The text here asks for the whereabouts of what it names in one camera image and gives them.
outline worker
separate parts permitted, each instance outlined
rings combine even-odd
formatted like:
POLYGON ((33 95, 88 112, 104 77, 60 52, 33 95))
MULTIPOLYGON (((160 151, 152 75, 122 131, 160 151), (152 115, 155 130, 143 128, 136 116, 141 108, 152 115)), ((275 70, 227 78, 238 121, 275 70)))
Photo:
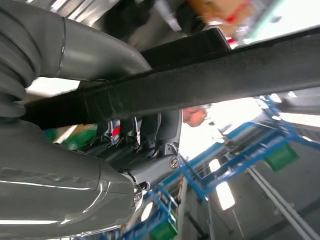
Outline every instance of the worker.
POLYGON ((195 128, 200 126, 207 117, 207 110, 202 106, 192 106, 182 110, 183 123, 195 128))

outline blue metal rack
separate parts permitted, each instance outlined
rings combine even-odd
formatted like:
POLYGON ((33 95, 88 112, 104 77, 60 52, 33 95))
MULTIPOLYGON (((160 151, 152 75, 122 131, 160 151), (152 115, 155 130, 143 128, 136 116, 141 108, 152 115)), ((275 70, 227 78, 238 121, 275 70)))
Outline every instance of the blue metal rack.
POLYGON ((158 185, 152 191, 146 193, 143 200, 152 198, 156 203, 158 209, 152 212, 146 221, 140 222, 129 231, 120 237, 121 240, 139 240, 152 232, 156 227, 164 223, 170 222, 175 225, 177 219, 171 214, 171 210, 175 211, 178 205, 164 186, 158 185))
POLYGON ((165 190, 165 186, 176 181, 181 174, 183 175, 198 197, 203 201, 207 201, 208 198, 206 196, 214 191, 217 185, 237 176, 257 161, 264 159, 291 141, 320 151, 320 142, 312 141, 306 137, 300 136, 294 126, 282 119, 280 111, 272 102, 270 96, 256 97, 256 100, 263 109, 263 113, 272 123, 272 126, 247 122, 228 134, 226 137, 229 140, 232 140, 241 132, 251 127, 263 128, 265 131, 263 136, 239 152, 238 155, 232 156, 229 161, 221 165, 218 170, 209 173, 205 177, 201 177, 195 172, 195 167, 204 161, 214 159, 214 155, 219 149, 224 147, 223 143, 215 143, 189 162, 183 160, 182 165, 178 171, 148 193, 148 197, 152 197, 154 201, 157 203, 158 209, 156 211, 149 216, 147 220, 140 222, 130 231, 125 233, 121 239, 139 240, 164 221, 174 223, 175 219, 171 214, 171 204, 174 203, 174 208, 177 206, 174 200, 165 190), (164 204, 159 199, 158 192, 161 192, 168 199, 168 204, 164 204))

